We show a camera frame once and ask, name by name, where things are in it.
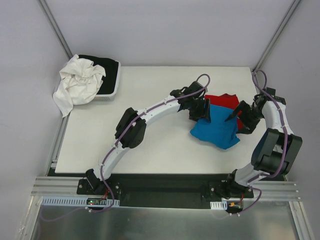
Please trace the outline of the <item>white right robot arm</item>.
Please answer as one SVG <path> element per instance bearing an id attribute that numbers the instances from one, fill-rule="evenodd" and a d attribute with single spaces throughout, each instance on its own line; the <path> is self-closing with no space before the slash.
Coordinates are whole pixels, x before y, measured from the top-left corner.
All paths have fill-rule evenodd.
<path id="1" fill-rule="evenodd" d="M 253 150 L 250 163 L 228 174 L 221 189 L 216 190 L 227 199 L 240 197 L 259 180 L 287 175 L 303 143 L 289 127 L 286 100 L 276 96 L 273 88 L 264 88 L 254 96 L 252 104 L 242 100 L 226 121 L 233 119 L 243 124 L 239 134 L 252 134 L 261 119 L 265 121 L 266 131 Z"/>

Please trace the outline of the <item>black robot base mount plate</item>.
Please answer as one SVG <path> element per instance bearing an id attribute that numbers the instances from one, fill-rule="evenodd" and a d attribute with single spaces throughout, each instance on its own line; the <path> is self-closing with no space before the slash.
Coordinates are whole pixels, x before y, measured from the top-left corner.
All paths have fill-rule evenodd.
<path id="1" fill-rule="evenodd" d="M 92 173 L 78 182 L 78 195 L 118 200 L 121 207 L 209 209 L 222 199 L 251 199 L 253 192 L 233 182 L 233 174 L 112 174 L 105 182 Z"/>

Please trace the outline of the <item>white t-shirt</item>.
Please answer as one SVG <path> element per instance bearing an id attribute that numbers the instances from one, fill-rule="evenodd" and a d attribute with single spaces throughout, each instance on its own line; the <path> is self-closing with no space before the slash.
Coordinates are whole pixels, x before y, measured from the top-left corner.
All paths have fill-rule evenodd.
<path id="1" fill-rule="evenodd" d="M 60 83 L 53 93 L 53 100 L 63 117 L 75 105 L 91 102 L 100 90 L 106 76 L 105 69 L 94 62 L 75 54 L 59 71 Z"/>

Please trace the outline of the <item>red t-shirt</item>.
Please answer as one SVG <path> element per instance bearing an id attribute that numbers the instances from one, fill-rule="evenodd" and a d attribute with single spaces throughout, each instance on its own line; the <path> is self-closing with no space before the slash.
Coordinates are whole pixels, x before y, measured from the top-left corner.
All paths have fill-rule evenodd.
<path id="1" fill-rule="evenodd" d="M 207 122 L 205 119 L 200 119 L 196 125 L 197 128 L 201 129 L 201 131 L 214 132 L 233 129 L 234 132 L 237 133 L 238 130 L 244 127 L 243 123 L 238 118 L 233 118 L 225 122 L 225 119 L 240 103 L 235 94 L 229 95 L 225 93 L 220 96 L 206 94 L 205 99 L 210 99 L 211 122 Z"/>

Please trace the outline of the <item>blue t-shirt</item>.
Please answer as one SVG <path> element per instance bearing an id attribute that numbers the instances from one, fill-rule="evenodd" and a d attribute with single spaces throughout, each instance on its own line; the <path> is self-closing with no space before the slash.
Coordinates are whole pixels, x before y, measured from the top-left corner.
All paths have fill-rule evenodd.
<path id="1" fill-rule="evenodd" d="M 233 147 L 240 142 L 240 139 L 237 137 L 237 120 L 232 118 L 226 121 L 232 112 L 230 108 L 211 104 L 211 122 L 199 119 L 190 130 L 190 134 L 223 150 Z"/>

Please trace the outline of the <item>white laundry basket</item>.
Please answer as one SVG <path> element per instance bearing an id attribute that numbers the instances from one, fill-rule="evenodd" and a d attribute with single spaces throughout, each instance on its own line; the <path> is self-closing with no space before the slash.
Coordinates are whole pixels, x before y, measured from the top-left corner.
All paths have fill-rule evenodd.
<path id="1" fill-rule="evenodd" d="M 114 95 L 120 69 L 119 61 L 75 54 L 59 72 L 61 81 L 53 99 L 57 104 L 83 105 L 97 95 Z"/>

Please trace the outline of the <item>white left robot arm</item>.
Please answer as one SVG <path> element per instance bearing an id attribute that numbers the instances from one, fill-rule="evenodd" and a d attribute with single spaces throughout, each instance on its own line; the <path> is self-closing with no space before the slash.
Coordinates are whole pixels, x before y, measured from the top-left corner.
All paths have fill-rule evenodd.
<path id="1" fill-rule="evenodd" d="M 106 182 L 125 153 L 142 143 L 146 129 L 155 121 L 180 111 L 188 110 L 189 119 L 211 121 L 210 101 L 205 99 L 207 86 L 202 86 L 198 80 L 188 87 L 175 89 L 160 102 L 135 110 L 132 107 L 125 110 L 115 129 L 115 143 L 98 162 L 98 165 L 85 172 L 88 188 L 96 195 L 103 193 Z"/>

